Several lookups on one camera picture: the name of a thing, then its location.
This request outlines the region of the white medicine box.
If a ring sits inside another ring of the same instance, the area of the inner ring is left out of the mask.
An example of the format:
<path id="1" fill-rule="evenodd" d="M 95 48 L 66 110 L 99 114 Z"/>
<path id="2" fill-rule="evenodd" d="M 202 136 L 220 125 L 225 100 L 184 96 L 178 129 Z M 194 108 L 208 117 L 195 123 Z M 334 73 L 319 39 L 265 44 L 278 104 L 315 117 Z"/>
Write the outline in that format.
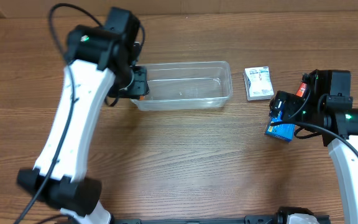
<path id="1" fill-rule="evenodd" d="M 247 100 L 269 100 L 274 95 L 268 67 L 244 69 L 244 82 Z"/>

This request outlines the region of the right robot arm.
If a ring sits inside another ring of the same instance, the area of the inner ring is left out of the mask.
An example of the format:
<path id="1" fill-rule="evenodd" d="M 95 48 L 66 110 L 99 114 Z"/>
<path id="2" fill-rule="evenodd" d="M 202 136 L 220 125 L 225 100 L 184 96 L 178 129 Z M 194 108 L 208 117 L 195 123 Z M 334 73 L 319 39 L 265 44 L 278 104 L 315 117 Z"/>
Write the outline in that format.
<path id="1" fill-rule="evenodd" d="M 314 70 L 302 77 L 302 95 L 278 91 L 270 101 L 274 126 L 294 124 L 321 136 L 334 164 L 344 221 L 358 223 L 358 108 L 353 107 L 348 70 Z"/>

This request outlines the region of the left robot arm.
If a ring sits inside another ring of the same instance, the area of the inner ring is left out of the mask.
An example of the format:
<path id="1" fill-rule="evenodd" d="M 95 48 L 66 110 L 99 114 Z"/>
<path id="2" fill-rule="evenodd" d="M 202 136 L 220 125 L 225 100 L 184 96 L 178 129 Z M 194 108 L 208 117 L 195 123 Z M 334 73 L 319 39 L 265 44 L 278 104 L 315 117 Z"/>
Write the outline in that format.
<path id="1" fill-rule="evenodd" d="M 47 142 L 33 168 L 17 184 L 73 223 L 113 223 L 101 204 L 102 184 L 86 176 L 88 154 L 102 105 L 149 93 L 147 71 L 137 61 L 145 30 L 131 11 L 111 8 L 105 23 L 78 25 L 65 45 L 62 94 Z"/>

